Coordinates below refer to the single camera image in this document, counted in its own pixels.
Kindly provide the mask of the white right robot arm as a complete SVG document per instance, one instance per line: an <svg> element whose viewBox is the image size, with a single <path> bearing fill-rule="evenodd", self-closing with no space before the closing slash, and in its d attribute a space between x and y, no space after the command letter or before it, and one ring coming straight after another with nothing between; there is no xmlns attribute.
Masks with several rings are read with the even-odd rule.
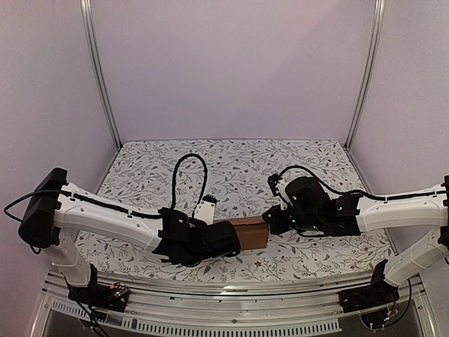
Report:
<svg viewBox="0 0 449 337"><path fill-rule="evenodd" d="M300 176L285 182L269 177L279 204L262 215L271 234L312 231L323 237L359 236L395 227L430 225L423 238L397 256L386 259L363 291L369 306L379 305L408 278L448 257L448 191L442 185L410 192L375 196L363 190L341 192L318 178Z"/></svg>

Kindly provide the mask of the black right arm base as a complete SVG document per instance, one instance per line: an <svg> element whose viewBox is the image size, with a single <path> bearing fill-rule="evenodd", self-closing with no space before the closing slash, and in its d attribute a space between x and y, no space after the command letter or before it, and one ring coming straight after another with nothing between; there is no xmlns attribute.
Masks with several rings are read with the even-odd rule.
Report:
<svg viewBox="0 0 449 337"><path fill-rule="evenodd" d="M384 280L386 264L387 260L383 260L375 266L369 285L338 293L344 313L386 305L399 299L398 286L392 286Z"/></svg>

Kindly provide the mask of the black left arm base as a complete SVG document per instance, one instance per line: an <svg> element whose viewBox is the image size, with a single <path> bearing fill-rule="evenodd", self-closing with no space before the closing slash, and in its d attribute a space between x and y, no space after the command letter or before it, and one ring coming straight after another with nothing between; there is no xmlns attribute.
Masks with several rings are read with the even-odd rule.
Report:
<svg viewBox="0 0 449 337"><path fill-rule="evenodd" d="M120 282L103 285L98 282L97 268L90 264L91 274L86 286L75 286L67 282L69 299L86 304L90 309L102 308L125 312L130 288Z"/></svg>

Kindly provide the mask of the brown cardboard paper box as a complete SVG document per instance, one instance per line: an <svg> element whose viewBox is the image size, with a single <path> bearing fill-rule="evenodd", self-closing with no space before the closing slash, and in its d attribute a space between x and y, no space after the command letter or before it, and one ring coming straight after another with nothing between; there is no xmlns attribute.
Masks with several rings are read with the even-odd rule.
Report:
<svg viewBox="0 0 449 337"><path fill-rule="evenodd" d="M242 251L265 249L267 247L269 226L262 216L230 218L214 220L213 222L218 223L222 221L228 221L234 226Z"/></svg>

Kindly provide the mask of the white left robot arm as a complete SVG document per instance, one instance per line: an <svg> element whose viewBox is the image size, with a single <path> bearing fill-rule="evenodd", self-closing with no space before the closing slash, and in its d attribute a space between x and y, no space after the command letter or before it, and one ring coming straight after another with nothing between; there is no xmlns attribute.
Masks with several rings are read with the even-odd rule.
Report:
<svg viewBox="0 0 449 337"><path fill-rule="evenodd" d="M213 221L215 203L200 201L193 216L175 210L140 209L91 194L54 168L28 197L18 234L42 249L52 264L90 305L104 299L94 269L81 257L68 230L92 232L151 251L167 263L187 267L220 256L235 256L241 244L229 221Z"/></svg>

